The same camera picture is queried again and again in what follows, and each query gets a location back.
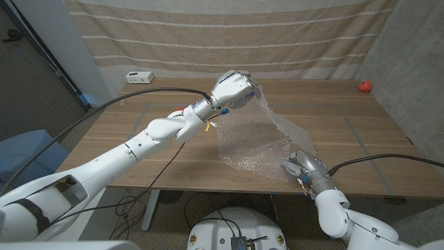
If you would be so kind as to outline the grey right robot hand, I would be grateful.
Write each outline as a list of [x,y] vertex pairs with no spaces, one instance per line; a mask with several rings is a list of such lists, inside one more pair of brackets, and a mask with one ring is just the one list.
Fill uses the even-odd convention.
[[293,152],[281,161],[287,172],[299,178],[313,193],[320,194],[336,187],[328,176],[325,164],[316,156],[302,149]]

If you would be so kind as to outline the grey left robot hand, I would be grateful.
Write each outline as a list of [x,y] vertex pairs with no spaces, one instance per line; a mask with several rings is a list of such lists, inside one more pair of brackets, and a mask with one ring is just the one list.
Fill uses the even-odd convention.
[[244,107],[253,97],[261,98],[258,84],[247,71],[230,70],[220,76],[211,90],[210,103],[215,108]]

